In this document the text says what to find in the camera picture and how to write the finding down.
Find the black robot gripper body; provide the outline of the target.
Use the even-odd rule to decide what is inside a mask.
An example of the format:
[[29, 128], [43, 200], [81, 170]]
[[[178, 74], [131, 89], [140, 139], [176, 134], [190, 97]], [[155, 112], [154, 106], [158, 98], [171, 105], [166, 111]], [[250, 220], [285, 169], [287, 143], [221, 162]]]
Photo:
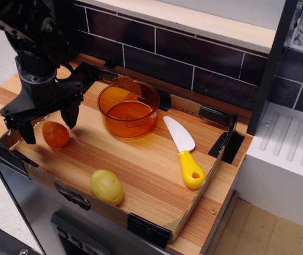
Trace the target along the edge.
[[56, 80], [57, 70], [45, 76], [36, 76], [23, 71], [18, 74], [21, 91], [18, 96], [0, 110], [7, 128], [18, 130], [19, 121], [33, 121], [55, 111], [60, 111], [64, 102], [83, 101], [83, 83], [71, 78]]

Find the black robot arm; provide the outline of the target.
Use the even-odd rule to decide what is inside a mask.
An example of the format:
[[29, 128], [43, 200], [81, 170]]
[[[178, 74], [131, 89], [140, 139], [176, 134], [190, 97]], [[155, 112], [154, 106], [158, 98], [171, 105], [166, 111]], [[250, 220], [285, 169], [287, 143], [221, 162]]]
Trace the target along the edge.
[[70, 72], [68, 42], [62, 38], [51, 10], [43, 1], [0, 1], [0, 30], [17, 53], [19, 95], [0, 110], [8, 129], [36, 142], [32, 121], [60, 111], [69, 128], [76, 125], [83, 83], [57, 78], [61, 66]]

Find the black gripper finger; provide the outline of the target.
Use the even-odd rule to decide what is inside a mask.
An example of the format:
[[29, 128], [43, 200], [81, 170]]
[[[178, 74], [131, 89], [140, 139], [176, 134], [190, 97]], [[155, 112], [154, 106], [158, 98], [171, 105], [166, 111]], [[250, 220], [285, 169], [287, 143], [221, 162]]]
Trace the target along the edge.
[[64, 102], [60, 108], [60, 114], [65, 124], [73, 129], [76, 126], [79, 115], [80, 102]]
[[36, 138], [33, 129], [35, 123], [36, 123], [35, 120], [33, 120], [33, 121], [19, 121], [19, 123], [17, 124], [18, 131], [27, 144], [36, 143]]

